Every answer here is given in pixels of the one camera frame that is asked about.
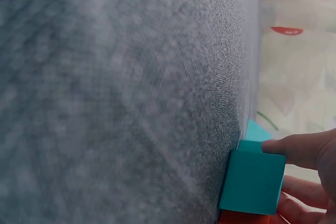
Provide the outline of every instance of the finger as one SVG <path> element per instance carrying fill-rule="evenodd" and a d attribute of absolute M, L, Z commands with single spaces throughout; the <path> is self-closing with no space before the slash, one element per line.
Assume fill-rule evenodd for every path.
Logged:
<path fill-rule="evenodd" d="M 322 212 L 307 212 L 301 205 L 281 193 L 277 213 L 291 224 L 318 224 Z"/>
<path fill-rule="evenodd" d="M 314 134 L 300 134 L 281 140 L 265 141 L 262 150 L 265 153 L 285 155 L 288 164 L 309 169 L 317 169 L 317 159 L 324 147 L 332 141 L 335 130 Z"/>
<path fill-rule="evenodd" d="M 328 208 L 329 197 L 321 184 L 285 176 L 282 191 L 297 198 L 307 206 L 320 209 Z"/>
<path fill-rule="evenodd" d="M 269 224 L 288 224 L 279 214 L 269 217 Z"/>

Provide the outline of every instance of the hand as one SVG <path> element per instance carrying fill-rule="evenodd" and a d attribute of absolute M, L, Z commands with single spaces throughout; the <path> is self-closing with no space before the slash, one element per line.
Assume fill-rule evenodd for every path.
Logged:
<path fill-rule="evenodd" d="M 316 134 L 266 141 L 265 153 L 285 155 L 288 164 L 318 171 L 321 184 L 285 176 L 282 191 L 308 206 L 327 212 L 309 212 L 281 193 L 277 214 L 271 224 L 336 224 L 336 129 Z"/>

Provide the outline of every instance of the orange block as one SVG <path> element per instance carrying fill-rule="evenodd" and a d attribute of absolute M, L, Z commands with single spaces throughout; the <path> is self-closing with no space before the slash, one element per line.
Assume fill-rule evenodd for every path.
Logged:
<path fill-rule="evenodd" d="M 220 213 L 218 224 L 268 224 L 269 215 L 248 214 L 223 210 Z"/>

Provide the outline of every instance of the play mat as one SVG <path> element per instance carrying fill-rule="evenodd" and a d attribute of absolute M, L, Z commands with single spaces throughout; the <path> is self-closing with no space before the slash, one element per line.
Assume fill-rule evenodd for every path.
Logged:
<path fill-rule="evenodd" d="M 257 122 L 282 137 L 336 127 L 336 0 L 261 0 Z"/>

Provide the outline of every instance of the gray upholstered cushion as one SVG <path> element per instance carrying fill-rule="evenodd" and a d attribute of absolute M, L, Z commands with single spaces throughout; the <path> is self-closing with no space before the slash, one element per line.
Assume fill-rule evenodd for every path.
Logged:
<path fill-rule="evenodd" d="M 0 0 L 0 222 L 214 223 L 258 0 Z"/>

